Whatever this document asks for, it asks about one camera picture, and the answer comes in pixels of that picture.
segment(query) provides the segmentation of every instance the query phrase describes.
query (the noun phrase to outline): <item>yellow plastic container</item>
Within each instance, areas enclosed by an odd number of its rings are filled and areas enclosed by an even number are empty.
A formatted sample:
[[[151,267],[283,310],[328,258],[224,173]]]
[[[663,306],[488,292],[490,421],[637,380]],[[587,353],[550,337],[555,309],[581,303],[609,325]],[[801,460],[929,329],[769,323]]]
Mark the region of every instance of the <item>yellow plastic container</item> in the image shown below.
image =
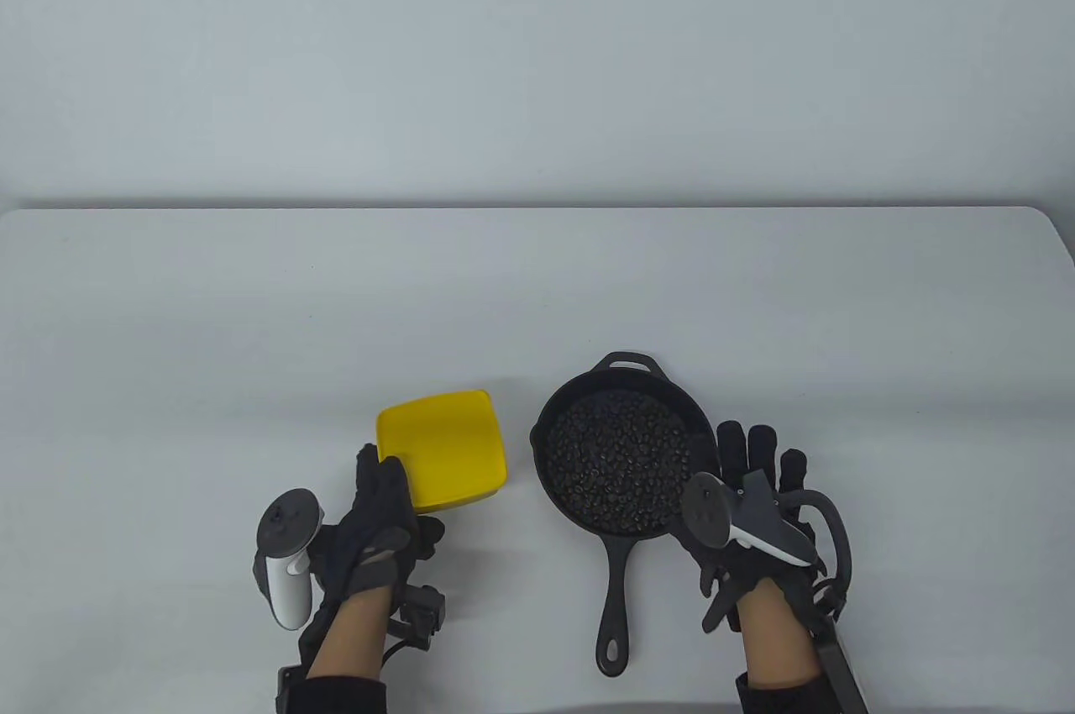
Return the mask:
[[[418,513],[477,501],[507,481],[500,424],[481,389],[386,409],[377,415],[377,453],[403,462]]]

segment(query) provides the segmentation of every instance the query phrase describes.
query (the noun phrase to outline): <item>black glove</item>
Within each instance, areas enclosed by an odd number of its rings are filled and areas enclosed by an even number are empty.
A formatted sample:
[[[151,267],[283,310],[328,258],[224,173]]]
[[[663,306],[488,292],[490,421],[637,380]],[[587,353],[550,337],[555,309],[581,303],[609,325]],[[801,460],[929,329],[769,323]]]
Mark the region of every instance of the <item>black glove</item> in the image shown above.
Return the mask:
[[[776,484],[776,432],[770,426],[754,426],[749,438],[736,420],[726,420],[717,427],[717,453],[710,448],[692,447],[691,473],[706,472],[719,477],[735,490],[742,490],[743,476],[761,470],[773,488]],[[778,491],[800,490],[806,476],[806,455],[801,451],[786,451],[780,458],[780,482]],[[816,537],[809,524],[799,520],[799,509],[785,510],[785,518],[814,542]],[[785,597],[800,620],[814,631],[822,626],[813,606],[812,584],[818,569],[825,565],[818,561],[809,568],[800,568],[765,554],[758,548],[745,548],[730,542],[723,548],[710,548],[698,541],[684,524],[682,517],[672,523],[671,532],[685,549],[694,557],[701,569],[700,586],[708,598],[713,594],[714,581],[718,591],[705,617],[702,629],[711,632],[727,617],[735,632],[741,631],[735,603],[742,596],[754,590],[764,577],[771,577],[784,590]]]
[[[415,515],[402,462],[396,457],[378,461],[375,445],[368,444],[358,454],[355,490],[350,510],[338,525],[322,526],[307,549],[311,573],[325,598],[299,637],[304,669],[349,596],[389,586],[401,589],[416,561],[432,557],[444,536],[438,518]],[[393,599],[392,612],[397,605]]]

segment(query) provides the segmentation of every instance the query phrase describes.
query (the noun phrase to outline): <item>white vr controller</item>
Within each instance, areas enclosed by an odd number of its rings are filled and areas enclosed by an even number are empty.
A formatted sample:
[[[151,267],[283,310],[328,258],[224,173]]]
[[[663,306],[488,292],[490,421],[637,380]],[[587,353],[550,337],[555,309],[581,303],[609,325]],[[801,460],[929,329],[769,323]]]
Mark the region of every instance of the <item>white vr controller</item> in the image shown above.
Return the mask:
[[[684,522],[703,545],[723,548],[733,541],[791,566],[811,566],[817,549],[809,538],[780,517],[779,497],[761,471],[734,490],[712,473],[696,473],[682,499]]]
[[[310,618],[313,587],[306,548],[324,517],[317,497],[300,487],[273,501],[258,523],[254,580],[285,630],[298,630]]]

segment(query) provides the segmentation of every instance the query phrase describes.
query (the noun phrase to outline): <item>coffee bean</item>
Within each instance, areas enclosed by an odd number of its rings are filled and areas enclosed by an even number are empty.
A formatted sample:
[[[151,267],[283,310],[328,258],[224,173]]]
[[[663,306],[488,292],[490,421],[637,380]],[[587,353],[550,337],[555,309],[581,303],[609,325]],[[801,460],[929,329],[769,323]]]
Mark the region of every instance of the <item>coffee bean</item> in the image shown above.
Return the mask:
[[[688,442],[683,419],[663,403],[613,389],[569,406],[539,458],[570,515],[610,534],[645,534],[678,513]]]

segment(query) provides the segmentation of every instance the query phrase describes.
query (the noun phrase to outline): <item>person's left hand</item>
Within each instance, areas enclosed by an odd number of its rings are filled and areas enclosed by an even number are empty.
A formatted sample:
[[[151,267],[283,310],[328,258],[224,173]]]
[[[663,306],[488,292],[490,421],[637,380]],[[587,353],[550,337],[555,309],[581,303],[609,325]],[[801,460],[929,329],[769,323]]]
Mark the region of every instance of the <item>person's left hand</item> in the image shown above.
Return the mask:
[[[415,563],[432,557],[443,536],[440,519],[415,514],[403,463],[396,457],[378,461],[376,446],[367,444],[356,459],[350,510],[338,525],[322,526],[309,548],[311,573],[325,598],[299,638],[303,666],[313,660],[349,596],[402,588]],[[393,601],[391,610],[396,606]]]

